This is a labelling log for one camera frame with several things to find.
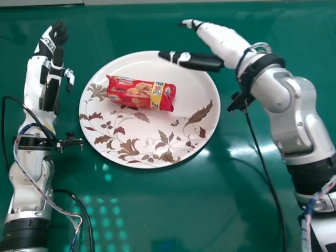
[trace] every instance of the plate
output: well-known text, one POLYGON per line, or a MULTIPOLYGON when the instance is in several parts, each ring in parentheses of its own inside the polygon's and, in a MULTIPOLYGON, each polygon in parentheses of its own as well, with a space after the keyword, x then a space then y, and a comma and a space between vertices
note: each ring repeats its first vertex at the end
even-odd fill
POLYGON ((214 133, 221 112, 218 90, 206 72, 158 57, 158 51, 125 55, 102 67, 87 83, 79 104, 82 131, 101 155, 133 168, 178 163, 214 133), (106 75, 176 85, 174 111, 121 106, 106 98, 106 75))

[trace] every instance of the robotic arm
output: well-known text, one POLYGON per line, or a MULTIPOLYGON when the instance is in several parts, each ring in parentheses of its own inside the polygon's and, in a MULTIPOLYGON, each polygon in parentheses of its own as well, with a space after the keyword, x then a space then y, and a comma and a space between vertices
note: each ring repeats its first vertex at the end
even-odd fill
MULTIPOLYGON (((298 204, 304 208, 336 172, 335 147, 316 112, 314 85, 293 76, 265 43, 251 45, 233 29, 195 19, 181 25, 193 29, 216 56, 174 51, 161 51, 159 56, 195 70, 218 72, 224 66, 236 70, 241 93, 234 95, 227 110, 244 110, 255 99, 261 102, 274 144, 291 174, 298 204)), ((336 251, 336 216, 330 214, 336 210, 335 191, 332 188, 313 208, 319 214, 311 227, 322 252, 336 251)))
MULTIPOLYGON (((82 139, 75 139, 73 133, 68 133, 66 140, 57 140, 53 126, 58 115, 62 77, 68 80, 68 92, 71 92, 75 81, 72 70, 63 68, 64 51, 61 46, 68 39, 66 30, 62 22, 50 26, 42 34, 27 65, 24 105, 41 122, 44 130, 36 126, 36 120, 26 110, 26 119, 18 130, 20 141, 16 161, 21 163, 39 190, 50 200, 54 196, 51 188, 55 169, 51 160, 52 149, 62 152, 66 146, 82 147, 82 139)), ((52 208, 21 171, 17 162, 10 167, 9 179, 14 194, 5 221, 0 251, 47 252, 52 208)))

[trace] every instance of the green table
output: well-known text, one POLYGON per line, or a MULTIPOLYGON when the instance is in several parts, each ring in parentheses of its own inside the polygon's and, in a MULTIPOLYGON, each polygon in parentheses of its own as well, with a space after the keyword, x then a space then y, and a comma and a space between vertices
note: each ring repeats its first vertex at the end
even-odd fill
MULTIPOLYGON (((236 29, 248 41, 265 41, 287 60, 296 75, 310 79, 319 97, 317 109, 336 140, 335 88, 336 3, 216 3, 41 7, 0 10, 1 93, 23 97, 28 58, 40 34, 58 18, 68 26, 66 66, 76 74, 72 94, 60 93, 59 137, 75 131, 84 137, 78 103, 84 86, 103 65, 142 50, 209 52, 179 21, 197 18, 236 29)), ((212 75, 222 102, 218 128, 198 155, 166 169, 136 170, 114 164, 85 141, 84 151, 55 153, 54 188, 67 188, 83 200, 92 218, 96 252, 280 251, 280 227, 269 189, 260 176, 259 157, 241 113, 225 108, 238 84, 232 70, 212 75)), ((6 144, 23 122, 22 109, 8 106, 6 144)), ((250 107, 262 152, 286 218, 289 251, 300 250, 301 213, 287 169, 270 138, 269 121, 258 102, 250 107)), ((8 148, 10 161, 12 153, 8 148)), ((0 229, 13 189, 2 162, 0 229)), ((56 202, 77 210, 64 195, 56 202)), ((74 229, 53 214, 49 251, 67 251, 74 229)), ((81 248, 88 251, 84 225, 81 248)))

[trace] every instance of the wire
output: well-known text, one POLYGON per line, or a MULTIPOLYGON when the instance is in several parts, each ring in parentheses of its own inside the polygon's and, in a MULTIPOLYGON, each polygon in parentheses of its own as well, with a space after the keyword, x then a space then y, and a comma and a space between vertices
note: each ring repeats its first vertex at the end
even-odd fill
POLYGON ((258 151, 258 154, 259 154, 259 158, 260 158, 260 161, 261 161, 261 164, 262 164, 262 168, 264 169, 266 178, 267 178, 267 180, 269 182, 269 189, 270 189, 270 191, 272 193, 272 196, 273 196, 275 204, 276 204, 278 215, 279 215, 279 218, 280 218, 280 221, 281 221, 282 251, 286 252, 287 251, 287 235, 286 235, 286 227, 285 227, 284 214, 282 213, 282 209, 281 209, 281 205, 280 205, 280 201, 279 201, 278 195, 277 195, 277 193, 275 191, 274 185, 273 185, 272 180, 271 180, 271 178, 269 176, 269 173, 268 173, 268 170, 266 168, 266 164, 265 164, 264 158, 262 156, 262 153, 261 153, 258 141, 257 141, 257 137, 256 137, 256 135, 254 133, 254 130, 253 130, 253 127, 252 127, 252 123, 251 123, 250 117, 249 117, 248 112, 247 112, 247 103, 245 102, 245 104, 246 104, 246 109, 243 111, 243 114, 246 117, 246 121, 247 121, 248 127, 249 127, 249 129, 251 131, 252 138, 254 140, 254 144, 256 145, 256 148, 257 148, 257 151, 258 151))
POLYGON ((90 240, 90 251, 91 252, 95 252, 95 241, 93 240, 93 231, 92 231, 92 224, 91 224, 91 220, 90 217, 85 209, 85 207, 83 206, 83 203, 79 200, 79 198, 71 191, 66 190, 66 189, 57 189, 54 190, 54 193, 65 193, 68 194, 70 197, 72 197, 72 199, 78 204, 78 206, 80 207, 80 209, 82 210, 84 217, 88 223, 88 228, 89 228, 89 240, 90 240))
POLYGON ((18 165, 18 167, 20 168, 20 170, 23 172, 23 174, 26 175, 26 177, 28 178, 28 180, 32 183, 32 185, 35 187, 35 189, 38 191, 38 193, 42 196, 42 198, 56 211, 58 211, 61 214, 64 214, 73 224, 74 228, 75 228, 75 236, 72 240, 72 245, 70 247, 70 252, 73 251, 73 247, 75 245, 76 242, 76 238, 80 232, 80 226, 83 223, 83 219, 82 217, 78 214, 78 213, 71 213, 68 211, 65 211, 64 209, 62 209, 61 207, 59 207, 58 205, 56 205, 51 199, 48 198, 48 196, 42 192, 42 190, 39 188, 39 186, 36 184, 36 182, 33 180, 33 178, 31 177, 31 175, 29 173, 26 172, 26 170, 23 168, 22 164, 19 161, 19 158, 17 156, 17 150, 18 150, 18 145, 20 142, 20 139, 22 137, 22 135, 29 130, 31 127, 33 127, 33 123, 31 123, 29 125, 29 127, 24 127, 22 128, 22 130, 19 132, 18 136, 16 137, 15 141, 14 141, 14 145, 13 145, 13 155, 14 155, 14 160, 16 162, 16 164, 18 165), (76 217, 79 218, 79 223, 76 223, 71 217, 76 217))
POLYGON ((7 171, 9 172, 9 166, 7 161, 7 155, 6 155, 6 147, 5 147, 5 110, 6 110, 6 100, 13 100, 16 101, 21 107, 24 108, 24 110, 27 111, 27 113, 34 119, 34 121, 37 123, 37 125, 40 127, 44 135, 46 135, 47 141, 51 146, 54 146, 54 137, 51 137, 48 131, 45 129, 45 127, 42 125, 42 123, 38 120, 38 118, 34 115, 34 113, 27 108, 26 105, 24 105, 19 99, 12 97, 12 96, 4 96, 2 98, 2 112, 1 112, 1 146, 2 146, 2 154, 5 162, 5 168, 7 168, 7 171))
POLYGON ((42 123, 38 120, 38 118, 34 115, 34 113, 27 108, 26 105, 24 105, 19 99, 12 97, 12 96, 4 96, 2 98, 2 114, 1 114, 1 144, 2 144, 2 149, 3 149, 3 156, 4 156, 4 162, 5 162, 5 167, 7 168, 7 170, 9 171, 9 166, 8 166, 8 161, 7 161, 7 155, 6 155, 6 149, 5 149, 5 140, 4 140, 4 125, 5 125, 5 108, 6 108, 6 99, 9 100, 13 100, 16 101, 21 107, 24 108, 25 111, 27 111, 27 113, 35 120, 36 123, 31 123, 28 124, 26 126, 24 126, 21 131, 19 132, 19 134, 17 135, 17 137, 15 138, 14 144, 13 144, 13 155, 14 155, 14 160, 16 162, 16 164, 18 165, 18 167, 20 168, 20 170, 23 172, 23 174, 28 178, 28 180, 32 183, 32 185, 35 187, 35 189, 38 191, 38 193, 42 196, 42 198, 47 202, 47 204, 49 204, 53 209, 55 209, 56 211, 64 214, 73 224, 76 232, 75 232, 75 236, 72 240, 72 245, 70 248, 70 252, 72 252, 73 247, 75 245, 77 236, 80 233, 80 227, 81 224, 83 222, 82 217, 77 214, 77 213, 70 213, 68 211, 63 210, 62 208, 60 208, 59 206, 57 206, 52 200, 50 200, 47 195, 42 192, 42 190, 39 188, 39 186, 36 184, 36 182, 33 180, 33 178, 31 177, 31 175, 29 173, 26 172, 26 170, 23 168, 23 166, 21 165, 19 158, 17 156, 17 150, 18 150, 18 145, 20 142, 20 139, 22 137, 22 135, 28 131, 31 127, 39 127, 41 129, 41 131, 44 133, 44 135, 47 138, 47 141, 49 142, 50 146, 54 146, 55 149, 55 142, 57 142, 58 140, 56 139, 55 135, 48 130, 45 126, 42 125, 42 123), (74 221, 71 217, 76 217, 79 218, 79 222, 77 223, 76 221, 74 221))
POLYGON ((316 192, 313 197, 306 204, 304 210, 304 218, 301 222, 301 244, 302 251, 311 252, 311 236, 310 236, 310 222, 313 216, 314 205, 316 201, 325 196, 336 185, 336 175, 331 177, 330 181, 326 183, 320 191, 316 192))

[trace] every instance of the red biscuit packet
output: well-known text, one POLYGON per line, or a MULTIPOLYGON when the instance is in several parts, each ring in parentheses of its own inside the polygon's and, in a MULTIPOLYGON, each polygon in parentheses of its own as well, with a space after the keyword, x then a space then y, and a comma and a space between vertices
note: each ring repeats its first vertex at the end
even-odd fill
POLYGON ((158 81, 108 76, 107 97, 114 103, 143 109, 173 111, 176 87, 158 81))

